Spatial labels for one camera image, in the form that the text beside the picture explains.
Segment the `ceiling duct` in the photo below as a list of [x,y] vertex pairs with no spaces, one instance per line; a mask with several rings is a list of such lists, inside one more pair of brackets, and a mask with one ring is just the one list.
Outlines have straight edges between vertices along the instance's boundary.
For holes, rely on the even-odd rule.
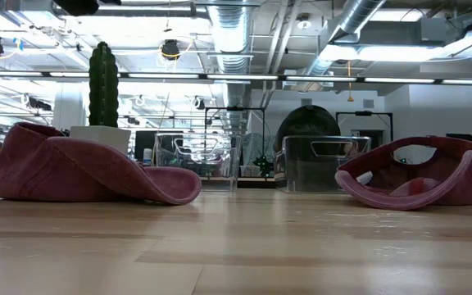
[[[68,16],[61,7],[52,5],[52,10],[57,16]],[[196,7],[193,2],[189,5],[169,6],[116,6],[101,5],[93,16],[126,16],[126,17],[182,17],[209,19],[209,14],[205,7]]]
[[[211,16],[214,47],[217,52],[245,53],[249,41],[250,9],[239,6],[208,7]],[[249,59],[244,56],[217,57],[220,72],[224,74],[247,74]],[[249,84],[226,83],[223,90],[224,103],[227,107],[249,107],[251,87]],[[241,112],[229,111],[230,131],[244,133],[247,128],[248,112],[243,117]]]
[[[52,0],[0,0],[0,15],[17,26],[28,22],[38,25],[55,20],[56,16],[69,16]],[[179,17],[209,20],[207,8],[197,7],[193,2],[189,5],[170,6],[101,5],[92,16]]]
[[[327,21],[320,35],[320,43],[324,44],[319,56],[306,68],[304,75],[324,75],[334,61],[325,56],[325,47],[335,39],[344,39],[345,42],[355,43],[360,38],[360,30],[385,3],[385,0],[347,0],[343,6],[343,12],[338,17]],[[313,83],[299,83],[294,89],[298,91],[321,89],[321,86]]]

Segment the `silver ductwork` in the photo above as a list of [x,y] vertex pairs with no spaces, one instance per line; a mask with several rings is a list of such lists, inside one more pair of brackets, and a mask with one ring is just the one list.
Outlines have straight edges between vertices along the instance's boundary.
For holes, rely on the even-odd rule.
[[[343,12],[336,19],[330,20],[324,27],[324,32],[320,36],[320,43],[324,44],[318,57],[304,71],[304,75],[324,75],[334,61],[326,58],[325,46],[335,38],[340,38],[350,34],[355,34],[356,39],[360,30],[369,19],[381,8],[386,0],[347,0],[343,6]],[[298,91],[321,89],[321,86],[313,83],[299,83],[294,89]]]
[[348,0],[343,6],[338,26],[347,34],[360,33],[385,0]]
[[[52,4],[52,11],[57,16],[68,16],[66,11],[55,3]],[[127,17],[182,17],[209,19],[209,14],[205,7],[196,7],[194,3],[190,5],[168,6],[115,6],[101,5],[92,16],[127,16]]]
[[[217,52],[243,53],[247,50],[249,41],[250,10],[248,7],[223,6],[208,7],[212,21],[214,47]],[[218,56],[218,67],[224,74],[247,74],[249,67],[248,57]],[[227,107],[249,107],[250,85],[224,85],[224,103]],[[230,130],[244,132],[248,113],[232,111],[228,113]]]

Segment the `white wall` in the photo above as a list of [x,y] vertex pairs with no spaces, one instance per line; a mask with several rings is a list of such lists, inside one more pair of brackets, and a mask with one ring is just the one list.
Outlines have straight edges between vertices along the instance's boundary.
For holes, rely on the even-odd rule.
[[[283,91],[278,90],[274,92],[270,99],[269,106],[266,110],[265,122],[270,128],[271,134],[276,134],[279,126],[287,117],[288,113],[302,105],[302,98],[312,98],[313,105],[323,107],[329,111],[333,116],[337,111],[364,111],[363,100],[373,99],[374,109],[368,111],[384,111],[384,97],[379,97],[375,91],[353,91],[352,97],[354,102],[348,102],[348,92],[336,94],[334,92],[310,92],[299,93],[298,91]],[[261,101],[261,90],[252,91],[252,105],[258,107]],[[352,129],[358,130],[384,130],[384,137],[389,139],[389,127],[377,116],[372,117],[356,117],[344,116],[339,118],[340,129],[342,135],[351,135]]]
[[[404,86],[386,96],[385,108],[394,114],[395,139],[472,134],[472,86]],[[419,163],[431,153],[407,149],[397,155]]]

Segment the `exposed pipe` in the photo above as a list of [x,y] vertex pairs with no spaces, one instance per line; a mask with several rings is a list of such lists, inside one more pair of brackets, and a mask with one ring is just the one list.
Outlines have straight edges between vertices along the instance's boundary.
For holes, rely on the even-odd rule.
[[[343,12],[338,16],[338,27],[346,34],[358,34],[369,19],[377,12],[386,0],[347,0]],[[304,75],[324,75],[334,61],[328,59],[324,52],[325,46],[321,48],[319,56],[306,68]],[[307,91],[312,84],[298,83],[296,90]]]
[[295,0],[293,9],[291,10],[291,18],[288,21],[287,29],[285,29],[284,37],[282,38],[282,43],[279,45],[279,53],[275,60],[275,65],[272,67],[272,74],[276,74],[279,69],[279,65],[284,58],[285,48],[287,47],[289,36],[293,30],[294,21],[296,21],[296,16],[298,15],[298,9],[302,5],[302,0]]
[[[207,9],[212,21],[215,50],[226,53],[245,53],[249,41],[249,8],[212,6]],[[221,73],[246,74],[248,72],[248,57],[218,56],[217,61]],[[224,104],[227,107],[248,107],[250,91],[248,84],[226,83],[223,87]],[[244,133],[247,126],[242,124],[240,113],[228,112],[228,119],[231,130],[240,130]]]
[[345,33],[356,34],[384,3],[385,0],[347,0],[338,26]]
[[270,65],[272,64],[272,59],[275,57],[275,51],[276,51],[276,46],[278,45],[279,41],[279,34],[282,31],[284,19],[285,19],[285,13],[287,12],[287,5],[288,5],[288,0],[282,0],[280,6],[279,6],[279,11],[278,11],[278,18],[276,19],[276,28],[275,32],[273,33],[272,36],[272,41],[270,42],[270,49],[269,49],[269,55],[267,56],[267,62],[265,64],[265,69],[263,71],[264,74],[269,74],[269,69]]
[[[57,16],[68,16],[58,5],[52,6],[52,12]],[[127,17],[182,17],[209,20],[205,7],[196,7],[194,3],[171,6],[109,6],[101,5],[92,16],[127,16]]]

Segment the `fluorescent light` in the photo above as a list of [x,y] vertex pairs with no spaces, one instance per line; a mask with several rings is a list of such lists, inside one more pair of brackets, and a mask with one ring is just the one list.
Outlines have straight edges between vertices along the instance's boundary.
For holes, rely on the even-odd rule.
[[369,21],[406,21],[414,22],[418,21],[424,15],[421,11],[409,10],[409,8],[398,9],[398,8],[384,8],[376,11],[375,14],[369,19]]
[[358,52],[362,61],[428,61],[438,53],[437,48],[418,46],[369,46]]
[[321,61],[352,61],[358,59],[356,48],[349,46],[327,45],[318,56]]
[[88,78],[89,77],[89,73],[85,73],[85,72],[81,72],[81,73],[78,73],[78,72],[51,72],[50,75],[52,77],[75,77],[75,78]]
[[189,11],[188,8],[184,7],[172,7],[172,6],[117,6],[117,5],[100,5],[99,10],[101,11],[146,11],[146,10],[154,10],[154,11]]
[[333,77],[333,76],[287,76],[287,81],[307,81],[307,82],[356,82],[355,77]]
[[0,77],[5,76],[41,76],[41,72],[26,72],[26,71],[11,71],[11,70],[0,70]]
[[369,83],[431,84],[434,79],[365,78],[365,81]]
[[129,74],[130,78],[149,78],[149,79],[198,79],[197,74]]
[[447,85],[472,85],[472,79],[445,79],[442,84]]
[[207,75],[208,79],[277,80],[277,75]]

